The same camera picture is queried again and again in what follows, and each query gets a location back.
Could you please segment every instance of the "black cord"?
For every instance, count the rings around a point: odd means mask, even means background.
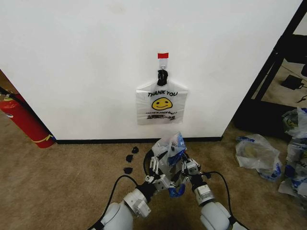
[[[236,222],[238,222],[238,224],[240,224],[241,226],[243,226],[244,228],[246,228],[247,230],[249,230],[248,227],[246,227],[244,224],[242,224],[240,221],[238,221],[238,220],[234,217],[234,215],[233,215],[233,213],[232,213],[231,202],[230,202],[229,188],[228,188],[228,184],[227,184],[227,181],[225,180],[224,176],[223,176],[221,173],[217,172],[217,171],[203,172],[203,174],[204,174],[208,179],[211,178],[211,174],[212,174],[212,173],[215,173],[215,174],[220,175],[220,177],[221,177],[221,178],[223,179],[223,181],[224,181],[224,184],[225,184],[225,187],[226,187],[226,191],[227,191],[228,209],[229,209],[230,215],[235,219]]]
[[[227,182],[226,182],[224,176],[223,176],[221,173],[219,173],[219,172],[217,172],[217,171],[204,172],[205,176],[206,176],[208,179],[211,177],[210,174],[212,174],[212,173],[219,174],[220,177],[223,179],[224,184],[225,184],[225,187],[226,187],[226,191],[227,191],[229,213],[230,213],[230,215],[233,215],[232,210],[231,210],[230,193],[229,193],[228,184],[227,184]]]
[[[149,175],[149,174],[147,173],[145,163],[146,163],[146,159],[149,158],[149,157],[151,157],[151,156],[152,156],[152,157],[154,156],[154,153],[153,153],[153,150],[152,150],[152,149],[150,149],[150,150],[145,154],[145,157],[144,157],[144,160],[143,160],[143,169],[144,169],[144,173],[145,173],[146,176]]]
[[[131,176],[128,176],[128,175],[121,175],[119,178],[117,178],[117,180],[116,180],[115,183],[114,183],[114,186],[113,186],[113,189],[112,189],[112,192],[111,192],[109,201],[107,202],[106,208],[105,208],[103,214],[101,215],[101,217],[99,218],[99,220],[96,221],[96,223],[97,223],[97,222],[100,222],[100,221],[102,220],[102,218],[105,216],[106,211],[107,211],[107,209],[109,208],[109,205],[110,205],[110,203],[111,203],[111,200],[112,200],[112,197],[113,197],[113,194],[114,194],[116,185],[117,185],[117,183],[119,182],[119,180],[120,180],[121,178],[123,178],[123,177],[129,178],[130,180],[132,180],[132,181],[134,182],[134,184],[135,184],[136,186],[139,186],[138,183],[137,183]],[[91,230],[92,228],[94,228],[95,224],[93,224],[93,225],[92,225],[91,227],[89,227],[87,230]]]
[[[307,95],[305,95],[305,96],[303,96],[302,98],[301,98],[301,100],[299,100],[298,102],[296,102],[296,103],[300,103],[300,102],[302,102],[302,101],[305,101],[306,100],[306,98],[305,97],[307,97]]]
[[[148,175],[148,173],[147,173],[147,171],[146,171],[145,162],[146,162],[146,158],[147,158],[147,156],[148,156],[148,153],[149,153],[149,152],[146,153],[146,155],[145,155],[145,157],[144,157],[144,160],[143,160],[143,169],[144,169],[144,173],[145,173],[146,176]]]

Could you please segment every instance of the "pile of plastic bags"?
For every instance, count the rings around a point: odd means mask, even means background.
[[[283,115],[285,133],[292,136],[288,145],[285,180],[278,191],[307,201],[307,109],[297,108]]]

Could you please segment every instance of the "fire extinguisher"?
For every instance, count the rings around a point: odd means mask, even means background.
[[[0,109],[40,148],[54,144],[53,136],[39,123],[20,94],[11,94],[0,102]]]

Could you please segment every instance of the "smiley face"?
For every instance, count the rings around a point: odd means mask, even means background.
[[[172,102],[166,97],[161,97],[155,100],[152,104],[152,108],[155,110],[165,110],[173,107]]]

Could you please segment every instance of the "black baseboard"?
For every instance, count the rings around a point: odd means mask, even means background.
[[[220,141],[223,137],[184,138],[185,142]],[[118,143],[155,143],[159,138],[145,139],[92,139],[92,140],[56,140],[58,144],[118,144]]]

